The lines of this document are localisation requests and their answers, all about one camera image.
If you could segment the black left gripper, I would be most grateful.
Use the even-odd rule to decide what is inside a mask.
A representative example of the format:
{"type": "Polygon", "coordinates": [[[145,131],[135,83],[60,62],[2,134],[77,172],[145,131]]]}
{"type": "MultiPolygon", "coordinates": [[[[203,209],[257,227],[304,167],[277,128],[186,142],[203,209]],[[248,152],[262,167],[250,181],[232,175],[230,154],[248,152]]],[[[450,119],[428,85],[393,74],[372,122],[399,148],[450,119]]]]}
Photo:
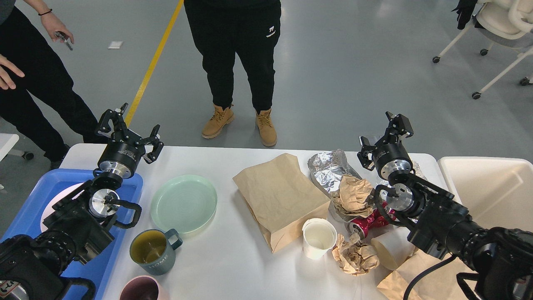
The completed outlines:
{"type": "Polygon", "coordinates": [[[148,137],[136,136],[133,145],[126,144],[131,139],[123,117],[127,108],[128,104],[123,104],[115,110],[106,110],[95,130],[97,135],[105,137],[104,143],[108,143],[98,161],[99,171],[114,173],[123,179],[135,174],[141,158],[148,164],[155,162],[164,147],[158,135],[160,125],[155,125],[148,137]]]}

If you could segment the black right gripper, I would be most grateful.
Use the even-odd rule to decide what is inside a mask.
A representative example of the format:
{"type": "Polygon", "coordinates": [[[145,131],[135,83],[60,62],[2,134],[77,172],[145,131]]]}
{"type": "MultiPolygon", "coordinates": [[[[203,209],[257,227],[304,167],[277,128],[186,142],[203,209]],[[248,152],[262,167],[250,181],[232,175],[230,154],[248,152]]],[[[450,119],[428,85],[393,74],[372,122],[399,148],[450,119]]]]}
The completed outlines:
{"type": "Polygon", "coordinates": [[[361,150],[357,157],[362,167],[373,171],[376,167],[379,177],[388,180],[397,171],[411,172],[413,162],[401,143],[414,135],[409,118],[403,114],[385,112],[389,120],[388,127],[381,138],[381,144],[372,145],[368,138],[360,136],[361,150]]]}

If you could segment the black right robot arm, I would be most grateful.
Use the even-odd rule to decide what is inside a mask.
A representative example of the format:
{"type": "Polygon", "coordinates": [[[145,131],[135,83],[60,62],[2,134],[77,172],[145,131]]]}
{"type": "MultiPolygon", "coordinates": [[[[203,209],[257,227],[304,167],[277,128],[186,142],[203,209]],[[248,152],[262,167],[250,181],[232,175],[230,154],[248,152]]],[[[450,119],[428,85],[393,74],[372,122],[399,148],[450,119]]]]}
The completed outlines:
{"type": "Polygon", "coordinates": [[[413,135],[409,119],[391,112],[386,116],[384,136],[375,144],[362,136],[357,154],[365,169],[377,170],[388,182],[375,188],[376,207],[390,224],[409,230],[410,243],[441,260],[415,277],[403,298],[425,275],[458,258],[472,270],[456,275],[469,300],[531,300],[532,233],[476,224],[452,193],[416,175],[402,144],[413,135]]]}

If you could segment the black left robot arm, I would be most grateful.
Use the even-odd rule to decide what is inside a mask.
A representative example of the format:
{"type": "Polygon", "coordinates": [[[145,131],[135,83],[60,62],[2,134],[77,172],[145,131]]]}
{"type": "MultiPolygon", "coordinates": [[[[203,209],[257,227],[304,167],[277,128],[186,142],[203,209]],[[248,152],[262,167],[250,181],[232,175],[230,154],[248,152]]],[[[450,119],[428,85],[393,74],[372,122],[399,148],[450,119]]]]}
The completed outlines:
{"type": "Polygon", "coordinates": [[[52,205],[43,221],[46,230],[1,243],[2,300],[61,300],[74,285],[86,288],[83,300],[95,298],[93,281],[62,273],[74,261],[85,265],[101,254],[114,241],[112,227],[137,224],[141,206],[121,199],[117,190],[133,177],[141,159],[156,161],[164,147],[159,125],[145,138],[128,129],[122,117],[127,107],[102,114],[95,133],[109,140],[94,177],[52,205]]]}

